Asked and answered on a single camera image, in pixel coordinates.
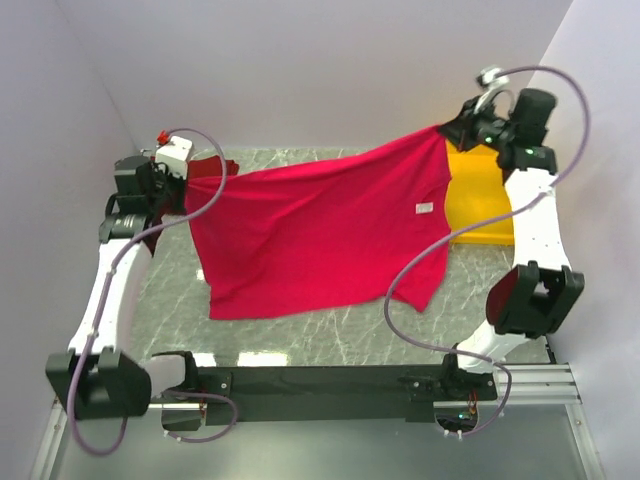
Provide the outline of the yellow plastic tray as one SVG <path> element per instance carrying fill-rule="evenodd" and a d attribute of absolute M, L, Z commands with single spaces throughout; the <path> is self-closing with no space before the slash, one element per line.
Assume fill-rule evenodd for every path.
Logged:
<path fill-rule="evenodd" d="M 449 141 L 446 149 L 451 181 L 445 211 L 452 231 L 511 211 L 495 151 L 477 146 L 467 152 L 458 152 Z M 507 219 L 463 233 L 451 243 L 513 246 L 513 222 Z"/>

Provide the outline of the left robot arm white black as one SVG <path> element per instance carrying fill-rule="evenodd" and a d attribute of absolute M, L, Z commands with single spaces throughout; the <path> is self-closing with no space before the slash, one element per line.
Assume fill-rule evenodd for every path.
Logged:
<path fill-rule="evenodd" d="M 186 351 L 155 355 L 141 365 L 128 355 L 141 283 L 165 214 L 182 214 L 187 160 L 157 153 L 130 156 L 114 166 L 115 192 L 99 226 L 99 265 L 80 326 L 66 352 L 48 357 L 46 377 L 67 415 L 77 421 L 142 416 L 152 399 L 167 392 L 193 399 L 200 388 L 194 356 Z"/>

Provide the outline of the pink t shirt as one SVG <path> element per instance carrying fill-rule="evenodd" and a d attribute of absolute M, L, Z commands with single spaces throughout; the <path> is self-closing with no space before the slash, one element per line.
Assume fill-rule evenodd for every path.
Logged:
<path fill-rule="evenodd" d="M 391 294 L 423 310 L 447 267 L 451 179 L 429 127 L 341 159 L 189 181 L 214 320 L 281 317 Z"/>

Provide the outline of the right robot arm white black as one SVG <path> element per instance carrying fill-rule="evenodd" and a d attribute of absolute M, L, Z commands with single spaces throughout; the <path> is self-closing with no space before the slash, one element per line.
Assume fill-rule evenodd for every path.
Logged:
<path fill-rule="evenodd" d="M 489 291 L 486 319 L 454 353 L 444 357 L 439 387 L 460 399 L 492 380 L 493 363 L 514 348 L 556 332 L 585 287 L 562 245 L 553 181 L 554 151 L 544 146 L 555 97 L 526 88 L 507 118 L 495 112 L 490 94 L 466 101 L 439 132 L 466 152 L 484 145 L 497 153 L 502 184 L 514 211 L 512 269 Z"/>

